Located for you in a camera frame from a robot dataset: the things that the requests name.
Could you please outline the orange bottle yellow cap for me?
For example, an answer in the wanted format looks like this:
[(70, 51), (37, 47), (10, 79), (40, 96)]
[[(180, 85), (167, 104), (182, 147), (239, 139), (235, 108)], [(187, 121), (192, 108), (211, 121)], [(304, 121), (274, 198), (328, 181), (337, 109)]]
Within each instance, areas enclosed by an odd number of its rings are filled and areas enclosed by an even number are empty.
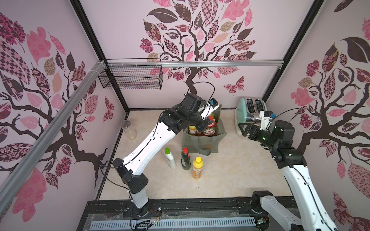
[(188, 133), (189, 133), (189, 135), (196, 136), (198, 131), (197, 131), (195, 126), (189, 126), (188, 127)]
[(201, 157), (196, 157), (193, 161), (193, 172), (192, 176), (195, 180), (199, 180), (201, 177), (202, 169), (203, 169), (203, 159)]

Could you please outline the red soap bottle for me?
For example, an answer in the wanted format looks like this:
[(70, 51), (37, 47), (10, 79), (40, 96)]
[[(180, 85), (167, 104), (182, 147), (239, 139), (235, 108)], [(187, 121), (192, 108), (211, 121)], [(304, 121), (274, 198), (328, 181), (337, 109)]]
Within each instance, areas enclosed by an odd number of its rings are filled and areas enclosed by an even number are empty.
[(211, 124), (208, 125), (208, 127), (206, 127), (202, 132), (202, 136), (214, 136), (217, 132), (217, 123), (215, 121), (215, 119), (212, 117), (212, 116), (208, 116), (208, 118), (211, 120)]

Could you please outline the green fabric shopping bag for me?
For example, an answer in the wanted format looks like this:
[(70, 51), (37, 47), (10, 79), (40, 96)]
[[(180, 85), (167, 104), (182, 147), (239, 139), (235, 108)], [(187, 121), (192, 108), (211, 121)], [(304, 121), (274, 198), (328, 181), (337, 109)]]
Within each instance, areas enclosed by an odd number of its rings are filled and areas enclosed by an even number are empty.
[(217, 124), (216, 133), (212, 136), (190, 135), (189, 129), (185, 129), (182, 137), (182, 149), (187, 148), (190, 153), (199, 153), (204, 156), (219, 152), (219, 144), (227, 135), (223, 122), (220, 118), (222, 105), (213, 112)]

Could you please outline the white bottle green cap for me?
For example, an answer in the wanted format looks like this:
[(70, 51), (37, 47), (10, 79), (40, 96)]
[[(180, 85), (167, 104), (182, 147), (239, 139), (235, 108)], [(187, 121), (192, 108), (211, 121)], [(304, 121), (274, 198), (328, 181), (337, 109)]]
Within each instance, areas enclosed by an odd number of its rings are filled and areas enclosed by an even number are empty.
[(171, 150), (169, 148), (165, 148), (164, 156), (166, 158), (166, 161), (167, 161), (167, 164), (169, 165), (169, 167), (171, 169), (175, 169), (176, 168), (176, 162), (175, 162), (174, 156), (172, 155)]

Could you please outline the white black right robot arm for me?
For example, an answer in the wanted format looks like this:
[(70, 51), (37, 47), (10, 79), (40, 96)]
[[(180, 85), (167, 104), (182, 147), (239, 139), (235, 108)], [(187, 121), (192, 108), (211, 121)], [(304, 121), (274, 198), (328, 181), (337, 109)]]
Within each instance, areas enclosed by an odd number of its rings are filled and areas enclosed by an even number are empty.
[(300, 216), (290, 212), (269, 191), (253, 193), (251, 210), (256, 214), (268, 213), (286, 231), (336, 231), (337, 227), (311, 181), (303, 154), (293, 147), (295, 129), (292, 124), (278, 120), (272, 129), (252, 123), (240, 123), (238, 126), (244, 137), (259, 142), (269, 150), (289, 185)]

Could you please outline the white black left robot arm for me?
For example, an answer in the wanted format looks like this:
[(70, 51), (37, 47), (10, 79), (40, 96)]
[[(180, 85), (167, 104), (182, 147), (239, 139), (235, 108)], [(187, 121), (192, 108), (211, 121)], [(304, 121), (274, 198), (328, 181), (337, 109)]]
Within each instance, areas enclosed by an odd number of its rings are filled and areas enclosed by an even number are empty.
[(211, 125), (209, 116), (219, 108), (219, 103), (212, 98), (209, 101), (187, 93), (183, 101), (164, 110), (158, 118), (155, 128), (125, 158), (115, 158), (112, 168), (125, 184), (137, 212), (142, 216), (149, 210), (149, 198), (146, 193), (148, 178), (144, 169), (161, 148), (179, 132), (190, 126), (203, 130)]

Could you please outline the mint chrome toaster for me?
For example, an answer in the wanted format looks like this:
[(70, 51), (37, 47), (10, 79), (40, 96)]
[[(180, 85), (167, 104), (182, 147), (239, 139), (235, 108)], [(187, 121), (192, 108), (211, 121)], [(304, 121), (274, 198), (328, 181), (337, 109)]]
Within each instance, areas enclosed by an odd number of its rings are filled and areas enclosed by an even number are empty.
[(239, 128), (240, 123), (252, 123), (260, 125), (262, 118), (260, 113), (267, 111), (266, 103), (262, 98), (241, 97), (234, 111), (234, 122), (236, 133), (242, 135)]

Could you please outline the dark green bottle red cap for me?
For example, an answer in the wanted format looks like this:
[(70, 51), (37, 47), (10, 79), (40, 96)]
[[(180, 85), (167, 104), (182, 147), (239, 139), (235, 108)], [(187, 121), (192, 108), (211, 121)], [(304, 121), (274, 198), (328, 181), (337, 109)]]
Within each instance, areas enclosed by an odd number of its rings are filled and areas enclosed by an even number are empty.
[(181, 165), (184, 170), (189, 170), (191, 168), (190, 153), (187, 148), (182, 150), (181, 154)]

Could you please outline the clear glass cup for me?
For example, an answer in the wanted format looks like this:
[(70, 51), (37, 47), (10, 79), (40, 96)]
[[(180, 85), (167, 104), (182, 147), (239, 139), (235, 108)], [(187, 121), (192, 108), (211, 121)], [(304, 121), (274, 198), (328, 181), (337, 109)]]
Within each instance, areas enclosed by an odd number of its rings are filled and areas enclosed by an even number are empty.
[(133, 124), (129, 120), (123, 120), (120, 124), (123, 132), (126, 134), (129, 140), (134, 140), (137, 137), (137, 132), (133, 127)]

